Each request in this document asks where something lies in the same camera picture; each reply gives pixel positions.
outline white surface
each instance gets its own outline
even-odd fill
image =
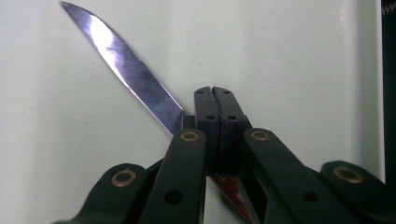
[[[132,45],[187,113],[233,91],[307,166],[383,172],[379,1],[71,1]],[[0,223],[72,218],[110,167],[149,167],[170,134],[57,1],[0,2]],[[209,184],[205,223],[238,223]]]

